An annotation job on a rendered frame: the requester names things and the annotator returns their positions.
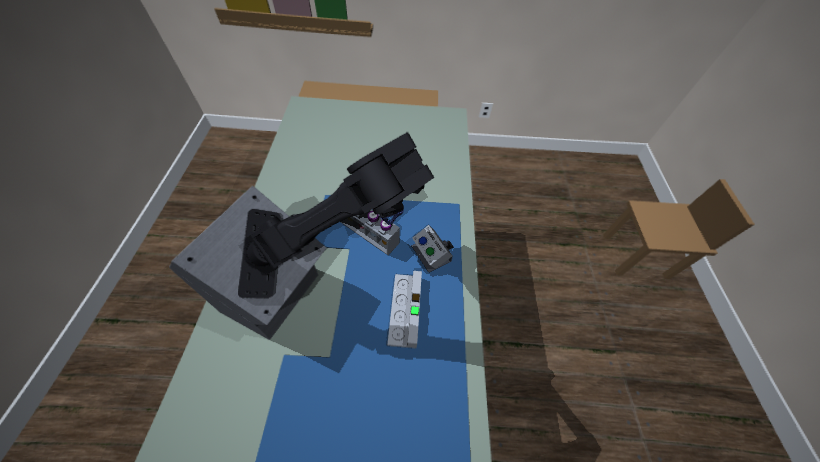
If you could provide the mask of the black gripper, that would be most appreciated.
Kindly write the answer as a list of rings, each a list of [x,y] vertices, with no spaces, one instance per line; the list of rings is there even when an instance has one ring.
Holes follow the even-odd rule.
[[[403,213],[404,205],[403,203],[398,203],[390,207],[389,209],[379,213],[381,219],[385,221],[388,225],[394,223],[394,221]],[[387,218],[393,216],[392,220],[389,221]]]

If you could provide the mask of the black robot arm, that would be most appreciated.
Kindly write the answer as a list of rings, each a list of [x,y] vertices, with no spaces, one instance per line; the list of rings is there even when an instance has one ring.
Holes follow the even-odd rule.
[[[416,145],[406,132],[369,153],[347,168],[351,175],[343,179],[331,196],[304,213],[293,214],[281,221],[279,213],[251,209],[247,217],[238,295],[272,297],[276,267],[302,252],[301,248],[320,232],[370,210],[377,215],[403,202],[402,199],[411,193],[419,194],[434,176],[414,148]],[[246,291],[250,293],[245,294]]]

